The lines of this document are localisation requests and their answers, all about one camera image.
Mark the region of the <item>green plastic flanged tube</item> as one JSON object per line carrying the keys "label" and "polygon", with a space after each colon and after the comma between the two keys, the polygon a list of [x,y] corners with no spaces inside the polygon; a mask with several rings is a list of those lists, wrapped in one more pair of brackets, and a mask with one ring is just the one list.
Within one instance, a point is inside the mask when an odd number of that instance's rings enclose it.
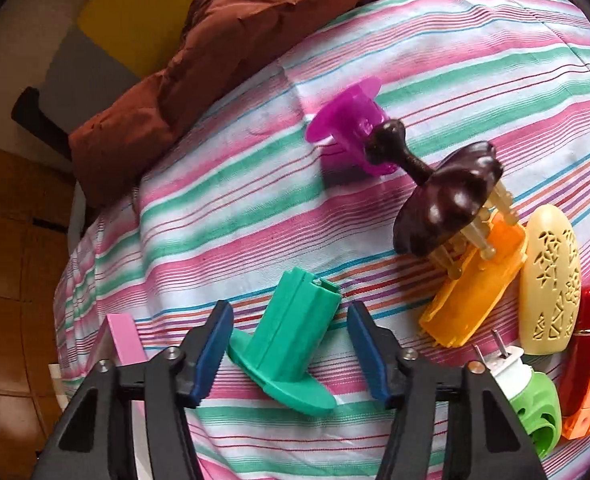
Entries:
{"label": "green plastic flanged tube", "polygon": [[278,403],[308,416],[331,413],[335,398],[308,367],[341,301],[338,286],[293,268],[282,274],[255,331],[233,330],[228,356]]}

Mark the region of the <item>orange plastic shell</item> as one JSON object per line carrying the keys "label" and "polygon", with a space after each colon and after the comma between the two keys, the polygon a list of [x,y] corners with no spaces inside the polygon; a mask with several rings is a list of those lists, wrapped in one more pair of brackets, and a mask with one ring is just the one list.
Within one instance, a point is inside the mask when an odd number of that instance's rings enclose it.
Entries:
{"label": "orange plastic shell", "polygon": [[499,211],[490,216],[488,241],[496,250],[490,260],[470,246],[464,252],[462,274],[447,280],[418,320],[421,329],[444,348],[460,348],[485,321],[508,285],[526,262],[527,234],[510,226]]}

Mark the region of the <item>dark brown massager brush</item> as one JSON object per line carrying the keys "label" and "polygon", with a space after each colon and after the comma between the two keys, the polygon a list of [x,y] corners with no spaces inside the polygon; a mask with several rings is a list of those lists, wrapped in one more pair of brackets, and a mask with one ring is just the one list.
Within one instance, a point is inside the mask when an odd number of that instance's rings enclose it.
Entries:
{"label": "dark brown massager brush", "polygon": [[394,223],[395,251],[429,259],[452,280],[460,278],[462,270],[448,253],[447,242],[461,235],[479,250],[481,258],[490,260],[496,248],[487,240],[487,207],[500,211],[510,226],[518,222],[512,194],[501,182],[503,165],[488,141],[465,145],[432,168],[409,149],[403,122],[388,119],[373,129],[364,154],[372,164],[399,166],[415,183]]}

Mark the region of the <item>green white plug nightlight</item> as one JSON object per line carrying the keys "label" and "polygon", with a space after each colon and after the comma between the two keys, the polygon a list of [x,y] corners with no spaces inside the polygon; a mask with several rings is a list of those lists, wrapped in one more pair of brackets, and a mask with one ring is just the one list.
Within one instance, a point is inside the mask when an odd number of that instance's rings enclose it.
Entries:
{"label": "green white plug nightlight", "polygon": [[523,361],[522,348],[504,344],[497,330],[492,330],[491,335],[496,351],[484,356],[477,344],[474,344],[474,349],[511,403],[543,460],[557,446],[562,434],[557,388],[547,374],[534,370]]}

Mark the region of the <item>cream carved oval case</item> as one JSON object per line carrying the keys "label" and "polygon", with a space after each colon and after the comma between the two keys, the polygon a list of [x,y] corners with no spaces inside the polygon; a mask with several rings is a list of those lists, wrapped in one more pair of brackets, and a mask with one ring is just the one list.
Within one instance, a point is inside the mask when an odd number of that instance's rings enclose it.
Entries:
{"label": "cream carved oval case", "polygon": [[547,356],[564,351],[575,329],[581,294],[579,245],[568,218],[554,205],[538,207],[526,233],[518,336],[527,354]]}

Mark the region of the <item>red metallic capsule bottle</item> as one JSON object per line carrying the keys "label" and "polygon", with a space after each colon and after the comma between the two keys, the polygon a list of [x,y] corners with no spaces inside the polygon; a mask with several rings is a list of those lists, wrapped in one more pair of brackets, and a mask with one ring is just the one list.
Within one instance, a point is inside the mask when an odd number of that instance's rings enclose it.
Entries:
{"label": "red metallic capsule bottle", "polygon": [[577,413],[590,382],[590,285],[581,289],[577,322],[560,378],[560,409],[564,417]]}

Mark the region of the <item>purple plastic cup strainer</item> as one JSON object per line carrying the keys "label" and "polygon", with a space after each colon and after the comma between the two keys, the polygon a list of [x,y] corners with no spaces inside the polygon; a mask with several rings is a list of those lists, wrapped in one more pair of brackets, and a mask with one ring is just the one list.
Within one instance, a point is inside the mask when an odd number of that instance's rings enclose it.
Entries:
{"label": "purple plastic cup strainer", "polygon": [[380,78],[368,77],[340,92],[316,113],[304,134],[306,141],[319,143],[333,138],[368,174],[381,177],[396,172],[396,165],[390,162],[373,164],[366,159],[364,152],[373,129],[389,119],[375,101],[380,88]]}

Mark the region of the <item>white pink-rimmed tray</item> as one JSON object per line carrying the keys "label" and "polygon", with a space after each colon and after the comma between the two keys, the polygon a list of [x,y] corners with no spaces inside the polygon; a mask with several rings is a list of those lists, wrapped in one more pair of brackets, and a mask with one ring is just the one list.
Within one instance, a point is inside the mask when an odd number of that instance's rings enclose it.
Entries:
{"label": "white pink-rimmed tray", "polygon": [[[136,364],[147,360],[130,314],[108,314],[104,318],[91,348],[89,365],[100,359],[111,359],[117,365]],[[136,478],[151,479],[152,468],[148,457],[144,403],[133,401],[132,426]]]}

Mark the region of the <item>striped pink green bedspread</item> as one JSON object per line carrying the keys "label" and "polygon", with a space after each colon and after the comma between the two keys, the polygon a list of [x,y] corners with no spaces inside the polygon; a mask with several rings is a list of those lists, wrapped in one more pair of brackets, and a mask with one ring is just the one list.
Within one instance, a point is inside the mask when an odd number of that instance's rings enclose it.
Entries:
{"label": "striped pink green bedspread", "polygon": [[376,0],[338,16],[222,96],[71,253],[54,298],[68,393],[108,314],[155,354],[229,299],[254,330],[299,266],[357,298],[402,340],[460,364],[417,321],[437,291],[429,262],[398,256],[404,172],[370,177],[304,129],[334,94],[376,76],[380,105],[434,164],[487,140],[523,218],[560,207],[590,280],[590,20],[577,0]]}

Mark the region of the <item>rust brown quilted jacket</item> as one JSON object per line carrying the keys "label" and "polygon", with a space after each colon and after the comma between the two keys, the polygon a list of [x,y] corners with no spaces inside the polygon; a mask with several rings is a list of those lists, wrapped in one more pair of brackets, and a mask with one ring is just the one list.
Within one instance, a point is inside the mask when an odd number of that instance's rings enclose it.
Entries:
{"label": "rust brown quilted jacket", "polygon": [[105,208],[208,108],[296,44],[376,0],[193,0],[173,58],[69,137],[74,174],[89,205]]}

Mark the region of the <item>grey yellow blue headboard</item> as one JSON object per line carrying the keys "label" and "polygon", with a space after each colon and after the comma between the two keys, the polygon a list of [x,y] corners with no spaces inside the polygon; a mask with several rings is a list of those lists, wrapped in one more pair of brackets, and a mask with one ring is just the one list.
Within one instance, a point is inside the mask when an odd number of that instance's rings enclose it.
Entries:
{"label": "grey yellow blue headboard", "polygon": [[10,118],[66,159],[68,136],[179,47],[192,0],[89,0],[40,86],[22,90]]}

